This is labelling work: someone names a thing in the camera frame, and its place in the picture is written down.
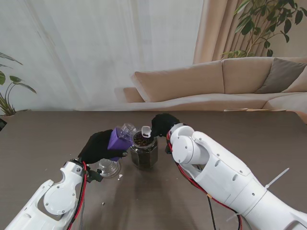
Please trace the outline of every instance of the table surface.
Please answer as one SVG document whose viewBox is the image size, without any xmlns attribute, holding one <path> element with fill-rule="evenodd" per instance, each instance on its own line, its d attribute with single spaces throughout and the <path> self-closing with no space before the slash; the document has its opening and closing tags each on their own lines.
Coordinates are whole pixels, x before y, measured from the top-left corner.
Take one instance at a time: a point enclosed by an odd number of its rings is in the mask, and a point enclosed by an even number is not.
<svg viewBox="0 0 307 230">
<path fill-rule="evenodd" d="M 125 122 L 150 125 L 157 112 L 22 112 L 0 132 L 0 229 L 47 179 L 62 178 L 60 167 L 75 158 L 95 132 Z M 292 112 L 171 112 L 242 159 L 278 198 L 307 213 L 307 126 Z M 189 184 L 165 154 L 139 171 L 127 156 L 118 178 L 86 187 L 84 230 L 212 230 L 207 197 Z M 235 230 L 229 210 L 213 202 L 217 229 Z M 79 229 L 75 221 L 73 229 Z"/>
</svg>

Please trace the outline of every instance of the wall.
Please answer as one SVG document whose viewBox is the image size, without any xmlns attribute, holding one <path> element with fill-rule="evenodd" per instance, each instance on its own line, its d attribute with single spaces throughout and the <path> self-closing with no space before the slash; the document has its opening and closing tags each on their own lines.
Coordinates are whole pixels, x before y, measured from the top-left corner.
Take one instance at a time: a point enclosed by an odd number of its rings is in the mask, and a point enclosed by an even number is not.
<svg viewBox="0 0 307 230">
<path fill-rule="evenodd" d="M 118 103 L 135 71 L 193 62 L 202 0 L 1 0 L 0 58 L 16 109 L 72 110 Z M 7 87 L 0 86 L 1 92 Z"/>
<path fill-rule="evenodd" d="M 296 0 L 299 7 L 307 9 L 307 0 Z M 299 25 L 294 24 L 292 19 L 292 28 L 288 35 L 290 41 L 286 43 L 286 40 L 282 34 L 279 34 L 272 38 L 270 41 L 273 50 L 274 57 L 304 57 L 307 56 L 307 17 L 303 17 L 303 20 Z M 276 28 L 275 31 L 279 32 L 283 30 L 283 25 Z"/>
</svg>

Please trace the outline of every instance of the beige sofa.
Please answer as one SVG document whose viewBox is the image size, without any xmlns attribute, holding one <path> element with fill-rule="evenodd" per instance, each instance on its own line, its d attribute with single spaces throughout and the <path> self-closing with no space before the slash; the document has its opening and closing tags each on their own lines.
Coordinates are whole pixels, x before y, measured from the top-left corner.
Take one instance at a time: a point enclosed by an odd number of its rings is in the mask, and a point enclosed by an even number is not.
<svg viewBox="0 0 307 230">
<path fill-rule="evenodd" d="M 307 57 L 281 58 L 307 63 Z M 225 59 L 182 69 L 135 72 L 135 87 L 115 89 L 128 110 L 223 111 L 286 109 L 307 114 L 305 92 L 254 94 L 270 73 L 272 57 Z"/>
</svg>

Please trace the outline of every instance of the jar of coffee beans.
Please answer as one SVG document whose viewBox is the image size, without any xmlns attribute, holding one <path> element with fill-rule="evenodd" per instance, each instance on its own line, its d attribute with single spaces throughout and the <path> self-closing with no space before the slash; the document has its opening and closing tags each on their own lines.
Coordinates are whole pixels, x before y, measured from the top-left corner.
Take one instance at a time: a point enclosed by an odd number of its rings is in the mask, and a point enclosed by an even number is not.
<svg viewBox="0 0 307 230">
<path fill-rule="evenodd" d="M 145 138 L 138 131 L 133 136 L 133 145 L 130 147 L 132 162 L 139 169 L 150 169 L 158 161 L 158 140 L 155 137 Z"/>
</svg>

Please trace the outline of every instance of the clear glass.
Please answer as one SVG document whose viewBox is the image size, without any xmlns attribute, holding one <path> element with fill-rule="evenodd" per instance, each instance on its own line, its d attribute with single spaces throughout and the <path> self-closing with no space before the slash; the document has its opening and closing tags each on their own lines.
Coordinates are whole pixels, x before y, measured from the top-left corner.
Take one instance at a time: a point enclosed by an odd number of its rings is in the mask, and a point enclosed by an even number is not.
<svg viewBox="0 0 307 230">
<path fill-rule="evenodd" d="M 140 146 L 133 142 L 129 152 L 131 154 L 132 162 L 136 167 L 142 170 L 150 169 L 158 161 L 158 140 L 157 138 L 154 138 L 152 143 L 147 146 Z"/>
<path fill-rule="evenodd" d="M 101 159 L 99 161 L 98 168 L 102 171 L 100 175 L 102 175 L 105 178 L 110 178 L 110 177 L 116 176 L 119 173 L 121 169 L 121 165 L 119 161 Z"/>
</svg>

